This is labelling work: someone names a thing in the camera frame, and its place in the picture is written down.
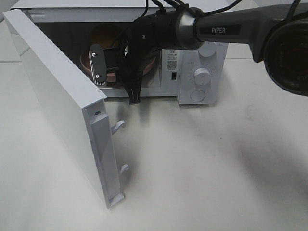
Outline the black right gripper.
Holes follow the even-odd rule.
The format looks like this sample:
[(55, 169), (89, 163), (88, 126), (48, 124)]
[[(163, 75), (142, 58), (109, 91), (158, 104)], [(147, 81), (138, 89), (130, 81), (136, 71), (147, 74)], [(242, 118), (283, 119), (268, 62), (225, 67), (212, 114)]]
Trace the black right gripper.
[(103, 49), (107, 73), (116, 73), (124, 84), (129, 104), (139, 104), (144, 70), (156, 60), (156, 53), (129, 51), (128, 47)]

